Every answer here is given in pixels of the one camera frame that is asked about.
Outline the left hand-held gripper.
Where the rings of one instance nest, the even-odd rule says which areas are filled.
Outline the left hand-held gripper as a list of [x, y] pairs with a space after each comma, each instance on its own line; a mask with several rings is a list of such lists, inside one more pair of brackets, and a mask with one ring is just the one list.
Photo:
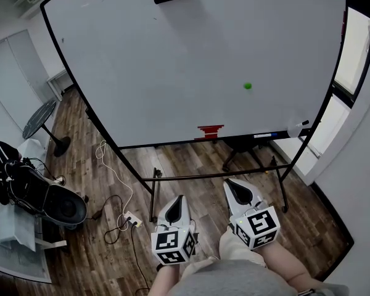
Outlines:
[[152, 253], [161, 265], [187, 263], [197, 243], [194, 233], [187, 199], [179, 195], [158, 214], [155, 231], [151, 234]]

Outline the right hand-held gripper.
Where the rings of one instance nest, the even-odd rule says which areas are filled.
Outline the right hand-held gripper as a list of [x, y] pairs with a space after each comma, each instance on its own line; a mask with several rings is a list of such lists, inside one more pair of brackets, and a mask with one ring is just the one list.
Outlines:
[[250, 250], [276, 240], [281, 225], [273, 206], [269, 206], [260, 190], [236, 178], [223, 183], [229, 211], [229, 225]]

